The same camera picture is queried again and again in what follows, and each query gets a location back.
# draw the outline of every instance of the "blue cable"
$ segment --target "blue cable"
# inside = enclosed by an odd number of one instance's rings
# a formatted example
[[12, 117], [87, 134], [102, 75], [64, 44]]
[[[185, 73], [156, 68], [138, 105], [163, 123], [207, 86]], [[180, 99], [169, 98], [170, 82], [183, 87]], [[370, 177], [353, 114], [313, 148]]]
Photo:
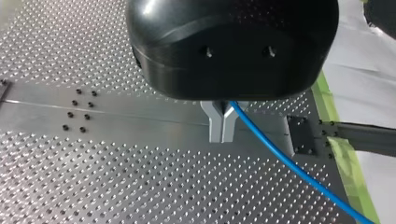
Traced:
[[296, 165], [294, 163], [294, 161], [289, 159], [289, 157], [287, 157], [282, 151], [280, 151], [279, 148], [277, 148], [274, 145], [274, 143], [272, 143], [271, 140], [268, 139], [268, 137], [265, 136], [265, 134], [262, 131], [260, 131], [260, 129], [250, 120], [250, 118], [241, 109], [241, 107], [239, 107], [237, 102], [231, 101], [231, 106], [236, 111], [236, 113], [239, 115], [241, 120], [244, 121], [245, 124], [249, 127], [249, 129], [251, 131], [253, 131], [253, 133], [277, 156], [278, 159], [280, 159], [283, 163], [285, 163], [285, 165], [287, 165], [300, 178], [302, 178], [303, 180], [308, 182], [314, 188], [318, 189], [326, 197], [328, 197], [330, 200], [332, 200], [335, 204], [337, 204], [346, 213], [348, 213], [350, 216], [354, 217], [360, 223], [362, 223], [362, 224], [374, 223], [367, 217], [365, 217], [362, 214], [360, 214], [359, 212], [357, 212], [351, 206], [349, 206], [349, 204], [343, 202], [340, 198], [338, 198], [335, 194], [333, 194], [331, 191], [329, 191], [326, 187], [321, 185], [311, 175], [306, 173], [300, 166]]

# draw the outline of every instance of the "metal plate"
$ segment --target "metal plate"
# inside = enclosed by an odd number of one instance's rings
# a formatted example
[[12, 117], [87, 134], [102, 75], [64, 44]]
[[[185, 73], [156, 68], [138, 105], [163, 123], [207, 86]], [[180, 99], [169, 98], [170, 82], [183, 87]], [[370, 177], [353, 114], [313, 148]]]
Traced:
[[[121, 0], [24, 1], [2, 31], [0, 75], [15, 83], [0, 109], [0, 223], [353, 222], [240, 120], [233, 143], [209, 144], [196, 102], [142, 79], [123, 10]], [[310, 91], [248, 112], [285, 152], [283, 116], [318, 117]], [[293, 159], [346, 198], [334, 160]]]
[[[351, 221], [241, 123], [232, 144], [209, 144], [207, 126], [100, 113], [83, 121], [76, 112], [63, 132], [64, 112], [10, 103], [0, 110], [1, 127], [14, 130], [0, 134], [3, 223]], [[269, 137], [288, 150], [288, 136]], [[294, 159], [345, 197], [333, 161]]]

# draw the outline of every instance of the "green edge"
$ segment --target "green edge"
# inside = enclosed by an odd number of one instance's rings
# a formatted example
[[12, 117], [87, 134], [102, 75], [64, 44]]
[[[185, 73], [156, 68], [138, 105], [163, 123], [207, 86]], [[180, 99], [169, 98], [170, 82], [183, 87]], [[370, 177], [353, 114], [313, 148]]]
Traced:
[[[323, 121], [340, 121], [332, 93], [329, 90], [323, 72], [320, 72], [317, 82], [312, 87], [312, 92], [314, 93], [320, 119]], [[364, 182], [355, 149], [346, 139], [329, 137], [329, 142], [332, 145], [332, 151], [335, 155], [349, 203], [374, 223], [380, 223], [370, 193]]]

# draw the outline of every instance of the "screw hole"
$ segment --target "screw hole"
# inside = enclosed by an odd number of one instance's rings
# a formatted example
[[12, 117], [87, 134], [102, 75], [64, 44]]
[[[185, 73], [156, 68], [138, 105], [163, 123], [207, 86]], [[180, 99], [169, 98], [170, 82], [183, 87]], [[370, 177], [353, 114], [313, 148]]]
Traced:
[[267, 46], [262, 50], [262, 57], [264, 58], [275, 58], [276, 48], [272, 46]]
[[199, 50], [202, 55], [205, 55], [206, 58], [212, 58], [213, 57], [213, 49], [211, 49], [208, 46], [203, 46]]

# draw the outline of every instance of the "metal table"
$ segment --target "metal table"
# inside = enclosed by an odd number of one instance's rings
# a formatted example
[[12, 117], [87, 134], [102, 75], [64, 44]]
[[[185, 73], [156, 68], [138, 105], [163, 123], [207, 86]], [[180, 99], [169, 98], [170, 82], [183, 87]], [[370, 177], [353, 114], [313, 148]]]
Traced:
[[[152, 90], [124, 1], [10, 2], [0, 23], [0, 223], [353, 222], [240, 120], [233, 143], [209, 144], [198, 102]], [[347, 199], [311, 91], [247, 112]], [[308, 120], [314, 156], [293, 153], [287, 115]]]

